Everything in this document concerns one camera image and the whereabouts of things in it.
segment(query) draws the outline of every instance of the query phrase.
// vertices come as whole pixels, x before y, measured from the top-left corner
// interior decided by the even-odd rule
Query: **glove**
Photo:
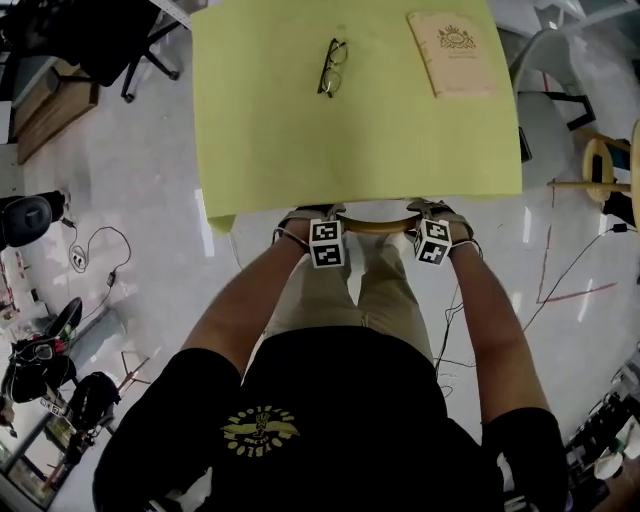
[[[312,219],[328,220],[333,215],[346,211],[343,204],[317,204],[301,206],[290,211],[278,224],[278,228],[286,229],[305,243],[309,242],[309,221]]]
[[[419,212],[428,220],[448,221],[453,245],[473,239],[473,229],[467,222],[467,219],[462,215],[458,215],[443,201],[434,203],[432,201],[427,201],[426,199],[417,199],[407,206],[407,210],[411,212]]]

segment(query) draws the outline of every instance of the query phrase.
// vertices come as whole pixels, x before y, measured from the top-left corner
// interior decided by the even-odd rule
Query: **wooden stool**
[[[633,217],[636,225],[640,225],[640,121],[637,121],[633,128],[633,138],[631,146],[617,141],[601,133],[594,132],[586,128],[581,128],[580,132],[590,137],[592,140],[587,144],[585,156],[582,164],[582,182],[554,182],[548,185],[552,188],[573,188],[586,190],[594,201],[603,202],[609,198],[611,192],[631,193],[633,205]],[[607,144],[631,155],[631,184],[613,183],[613,162],[607,150]],[[600,181],[593,181],[593,161],[594,157],[600,157],[600,170],[596,169],[596,174],[601,174]]]

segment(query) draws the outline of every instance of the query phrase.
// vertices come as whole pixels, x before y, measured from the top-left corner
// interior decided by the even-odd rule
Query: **office chair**
[[[149,0],[21,0],[0,19],[4,51],[20,57],[51,55],[80,65],[89,76],[53,73],[59,82],[91,81],[109,87],[127,69],[122,98],[131,103],[131,80],[142,57],[171,80],[171,71],[151,45],[180,26],[174,22],[150,34],[160,8]]]
[[[540,71],[555,79],[563,92],[523,91],[523,75]],[[524,189],[546,185],[571,162],[575,147],[571,132],[595,121],[589,98],[571,65],[569,42],[557,30],[538,32],[509,68],[518,108]],[[554,101],[580,103],[584,115],[566,122]]]

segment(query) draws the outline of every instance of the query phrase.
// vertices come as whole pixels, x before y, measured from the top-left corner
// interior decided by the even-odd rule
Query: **printed emblem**
[[[227,448],[239,456],[262,457],[300,432],[291,423],[295,418],[289,411],[273,409],[271,405],[256,407],[231,416],[230,425],[222,427]]]
[[[444,30],[438,30],[438,39],[442,48],[453,48],[454,50],[464,50],[466,48],[475,48],[476,43],[466,30],[460,31],[459,28],[449,25]]]

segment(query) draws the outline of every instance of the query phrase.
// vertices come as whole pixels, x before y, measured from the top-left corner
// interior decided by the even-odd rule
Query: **yellow sheet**
[[[415,11],[473,19],[493,97],[434,97]],[[305,204],[521,192],[513,93],[484,0],[224,0],[192,21],[200,180],[217,229]],[[334,37],[349,58],[329,99],[316,91]]]

